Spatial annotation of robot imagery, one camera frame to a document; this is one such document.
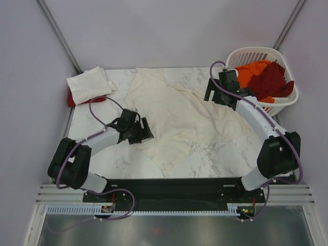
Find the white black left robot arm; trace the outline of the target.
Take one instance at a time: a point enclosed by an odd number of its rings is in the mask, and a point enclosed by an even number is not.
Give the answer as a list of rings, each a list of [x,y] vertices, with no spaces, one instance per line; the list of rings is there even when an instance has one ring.
[[[153,137],[145,117],[137,121],[119,117],[88,137],[63,138],[49,165],[48,176],[55,180],[58,189],[81,189],[94,193],[100,201],[108,201],[113,190],[107,186],[106,178],[89,171],[91,157],[125,140],[132,145]]]

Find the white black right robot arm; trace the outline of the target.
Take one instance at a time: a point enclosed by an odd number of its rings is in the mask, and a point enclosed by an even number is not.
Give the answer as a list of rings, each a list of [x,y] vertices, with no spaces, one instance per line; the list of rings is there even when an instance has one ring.
[[[253,196],[253,190],[264,187],[273,180],[299,184],[303,179],[300,161],[301,139],[297,132],[288,132],[275,122],[260,106],[257,98],[246,88],[237,89],[237,97],[218,87],[219,80],[209,79],[204,100],[231,107],[251,126],[262,143],[254,167],[241,177],[241,185],[235,188],[235,197],[242,202]]]

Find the cream white t shirt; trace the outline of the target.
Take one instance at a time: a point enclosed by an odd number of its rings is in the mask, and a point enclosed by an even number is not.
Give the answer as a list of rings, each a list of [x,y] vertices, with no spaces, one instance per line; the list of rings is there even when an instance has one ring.
[[[193,143],[221,143],[252,131],[237,112],[203,97],[201,89],[167,81],[162,69],[136,69],[125,102],[147,119],[154,137],[138,149],[165,176],[191,153]]]

